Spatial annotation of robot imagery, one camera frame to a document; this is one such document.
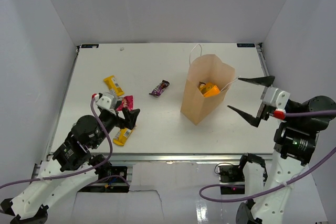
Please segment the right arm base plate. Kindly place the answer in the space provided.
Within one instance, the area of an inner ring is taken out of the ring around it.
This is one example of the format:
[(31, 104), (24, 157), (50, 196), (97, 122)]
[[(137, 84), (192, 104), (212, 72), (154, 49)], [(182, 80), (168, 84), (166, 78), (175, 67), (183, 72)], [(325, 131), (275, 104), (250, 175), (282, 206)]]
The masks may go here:
[(245, 193), (245, 178), (238, 165), (232, 163), (219, 163), (214, 172), (223, 184), (220, 188), (221, 195), (243, 195)]

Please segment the yellow snack bar wrapper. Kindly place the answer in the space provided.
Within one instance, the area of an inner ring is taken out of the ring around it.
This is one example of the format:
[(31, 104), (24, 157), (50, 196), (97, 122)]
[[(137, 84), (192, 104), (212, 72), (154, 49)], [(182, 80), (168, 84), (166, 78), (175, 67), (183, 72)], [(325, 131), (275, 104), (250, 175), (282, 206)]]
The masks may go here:
[(120, 129), (119, 132), (113, 138), (113, 143), (118, 146), (124, 146), (133, 131), (134, 129), (132, 130), (128, 128)]

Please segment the large orange gummy bag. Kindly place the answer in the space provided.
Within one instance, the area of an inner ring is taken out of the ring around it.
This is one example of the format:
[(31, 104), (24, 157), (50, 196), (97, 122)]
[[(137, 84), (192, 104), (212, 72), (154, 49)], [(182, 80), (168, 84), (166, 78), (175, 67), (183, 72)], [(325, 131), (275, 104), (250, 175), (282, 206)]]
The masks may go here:
[(218, 95), (221, 92), (218, 86), (211, 82), (208, 83), (199, 82), (198, 89), (201, 92), (201, 94), (206, 98)]

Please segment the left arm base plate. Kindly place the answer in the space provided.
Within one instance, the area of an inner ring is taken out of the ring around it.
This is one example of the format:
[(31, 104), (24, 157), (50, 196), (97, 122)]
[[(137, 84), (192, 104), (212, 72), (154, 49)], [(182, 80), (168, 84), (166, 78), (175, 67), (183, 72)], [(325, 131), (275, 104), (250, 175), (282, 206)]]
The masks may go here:
[(127, 179), (128, 168), (126, 166), (112, 166), (103, 175), (99, 175), (99, 181), (90, 184), (79, 192), (83, 193), (128, 193), (129, 181)]

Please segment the purple chocolate bar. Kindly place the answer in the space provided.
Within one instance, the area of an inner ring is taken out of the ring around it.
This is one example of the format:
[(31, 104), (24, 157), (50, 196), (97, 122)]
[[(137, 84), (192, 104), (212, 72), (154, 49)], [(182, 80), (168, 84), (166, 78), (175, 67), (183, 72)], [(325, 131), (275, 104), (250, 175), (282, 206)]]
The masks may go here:
[(159, 97), (165, 89), (170, 85), (170, 83), (166, 80), (162, 80), (153, 90), (149, 95), (154, 96), (154, 97)]

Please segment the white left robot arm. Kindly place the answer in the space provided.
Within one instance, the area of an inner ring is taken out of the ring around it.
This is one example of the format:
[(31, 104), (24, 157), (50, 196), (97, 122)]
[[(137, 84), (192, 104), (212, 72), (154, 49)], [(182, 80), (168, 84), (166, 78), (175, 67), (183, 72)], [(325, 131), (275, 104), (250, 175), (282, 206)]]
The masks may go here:
[(89, 150), (98, 148), (103, 140), (111, 142), (109, 133), (115, 127), (133, 129), (140, 109), (123, 109), (122, 118), (111, 110), (99, 111), (80, 117), (38, 176), (26, 180), (28, 187), (1, 202), (2, 213), (13, 216), (11, 223), (45, 223), (48, 210), (70, 194), (119, 177), (109, 156), (92, 155)]

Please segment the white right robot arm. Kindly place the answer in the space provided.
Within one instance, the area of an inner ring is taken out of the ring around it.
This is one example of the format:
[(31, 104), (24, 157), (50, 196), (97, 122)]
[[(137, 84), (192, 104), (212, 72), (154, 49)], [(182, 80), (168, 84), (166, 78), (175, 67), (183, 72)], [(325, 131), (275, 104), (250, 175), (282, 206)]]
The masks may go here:
[(304, 103), (290, 100), (290, 94), (273, 87), (274, 76), (241, 78), (241, 81), (264, 86), (257, 116), (232, 108), (250, 125), (258, 127), (270, 117), (281, 122), (274, 135), (271, 170), (260, 156), (246, 153), (237, 168), (245, 181), (245, 192), (252, 196), (243, 200), (236, 223), (282, 223), (292, 179), (299, 177), (316, 149), (317, 136), (335, 119), (335, 101), (319, 95)]

